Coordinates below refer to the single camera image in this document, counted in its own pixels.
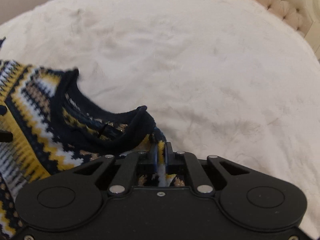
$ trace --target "knit garment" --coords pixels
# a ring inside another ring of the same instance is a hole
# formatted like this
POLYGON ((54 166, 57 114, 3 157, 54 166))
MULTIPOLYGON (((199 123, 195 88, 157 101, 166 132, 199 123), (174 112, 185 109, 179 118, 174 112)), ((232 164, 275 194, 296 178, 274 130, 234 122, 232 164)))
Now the knit garment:
POLYGON ((0 61, 0 129, 12 132, 11 143, 0 143, 1 235, 12 237, 23 226, 15 210, 18 191, 47 178, 113 154, 125 157, 158 145, 158 173, 141 174, 140 186, 183 186, 165 174, 165 137, 146 106, 114 114, 81 94, 77 69, 57 71, 15 61, 0 61))

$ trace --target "metal rivet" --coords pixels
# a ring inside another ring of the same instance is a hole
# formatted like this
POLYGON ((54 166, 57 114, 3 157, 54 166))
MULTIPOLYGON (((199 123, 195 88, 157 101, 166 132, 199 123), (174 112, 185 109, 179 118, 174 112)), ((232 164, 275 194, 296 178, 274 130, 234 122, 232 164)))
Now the metal rivet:
POLYGON ((26 235, 23 240, 35 240, 32 236, 26 235))
POLYGON ((157 195, 158 195, 159 197, 164 197, 164 196, 165 196, 165 193, 162 192, 162 191, 160 191, 160 192, 157 193, 157 195))
POLYGON ((211 193, 213 191, 213 187, 209 185, 200 185, 197 187, 197 191, 200 193, 211 193))
POLYGON ((121 186, 121 185, 113 185, 109 188, 109 190, 111 193, 120 194, 125 191, 125 188, 124 186, 121 186))

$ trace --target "bed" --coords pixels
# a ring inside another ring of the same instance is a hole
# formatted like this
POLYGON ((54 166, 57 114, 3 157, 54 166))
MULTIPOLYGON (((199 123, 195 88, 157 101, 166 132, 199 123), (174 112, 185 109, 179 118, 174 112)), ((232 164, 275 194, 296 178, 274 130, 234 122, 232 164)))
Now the bed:
POLYGON ((100 107, 147 105, 174 150, 292 182, 320 235, 320 72, 307 42, 253 0, 52 0, 0 26, 0 58, 78 67, 100 107))

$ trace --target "screw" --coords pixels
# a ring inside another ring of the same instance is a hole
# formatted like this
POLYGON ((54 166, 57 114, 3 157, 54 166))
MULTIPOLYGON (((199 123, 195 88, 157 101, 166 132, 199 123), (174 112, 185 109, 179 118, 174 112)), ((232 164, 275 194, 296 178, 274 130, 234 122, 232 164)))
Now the screw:
POLYGON ((162 191, 159 191, 159 192, 157 193, 157 195, 158 195, 159 197, 164 197, 164 196, 165 196, 165 193, 162 192, 162 191))
POLYGON ((213 191, 213 187, 209 185, 200 185, 197 187, 197 191, 200 193, 211 193, 213 191))
POLYGON ((32 236, 26 235, 23 240, 35 240, 32 236))
POLYGON ((124 186, 121 186, 121 185, 113 185, 109 188, 109 190, 111 193, 120 194, 125 191, 125 188, 124 186))

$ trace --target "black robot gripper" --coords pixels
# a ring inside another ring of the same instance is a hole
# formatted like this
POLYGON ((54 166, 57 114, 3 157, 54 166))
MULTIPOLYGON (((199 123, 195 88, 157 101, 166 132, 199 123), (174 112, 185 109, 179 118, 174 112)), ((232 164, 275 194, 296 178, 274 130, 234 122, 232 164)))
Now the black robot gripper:
POLYGON ((105 155, 26 185, 16 199, 25 226, 13 240, 311 240, 298 228, 307 200, 296 186, 170 143, 166 172, 185 186, 139 186, 138 175, 157 172, 156 156, 156 145, 105 155))

